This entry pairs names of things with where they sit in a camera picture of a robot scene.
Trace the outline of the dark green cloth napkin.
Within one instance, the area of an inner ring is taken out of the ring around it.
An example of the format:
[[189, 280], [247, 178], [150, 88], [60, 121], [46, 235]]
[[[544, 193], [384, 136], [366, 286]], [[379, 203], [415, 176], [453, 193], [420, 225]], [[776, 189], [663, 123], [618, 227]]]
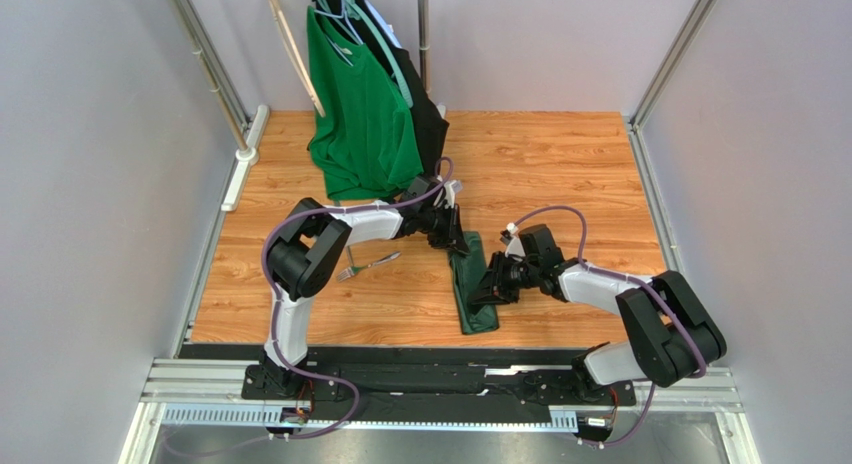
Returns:
[[500, 327], [496, 306], [473, 304], [471, 299], [487, 270], [481, 236], [475, 231], [465, 231], [464, 239], [469, 248], [467, 254], [448, 254], [461, 333], [475, 335], [496, 331]]

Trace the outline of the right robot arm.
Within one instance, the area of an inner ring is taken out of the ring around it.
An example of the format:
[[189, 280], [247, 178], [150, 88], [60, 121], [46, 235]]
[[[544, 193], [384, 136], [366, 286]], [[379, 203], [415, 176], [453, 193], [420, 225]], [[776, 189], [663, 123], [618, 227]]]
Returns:
[[493, 253], [483, 276], [463, 294], [474, 309], [515, 303], [521, 290], [536, 288], [622, 320], [626, 340], [600, 344], [572, 360], [571, 383], [579, 396], [627, 381], [669, 387], [703, 375], [725, 356], [722, 332], [681, 273], [635, 276], [567, 259], [543, 224], [505, 231], [501, 239], [505, 250]]

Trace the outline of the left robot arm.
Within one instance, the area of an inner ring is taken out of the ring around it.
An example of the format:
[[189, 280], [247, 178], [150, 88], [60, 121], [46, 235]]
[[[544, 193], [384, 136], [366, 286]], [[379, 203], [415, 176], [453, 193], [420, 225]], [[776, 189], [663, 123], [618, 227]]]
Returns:
[[303, 389], [311, 376], [302, 364], [312, 308], [347, 247], [422, 233], [434, 249], [468, 253], [456, 202], [461, 189], [456, 179], [421, 175], [398, 202], [327, 206], [302, 199], [261, 251], [272, 315], [259, 362], [246, 370], [243, 398], [288, 399]]

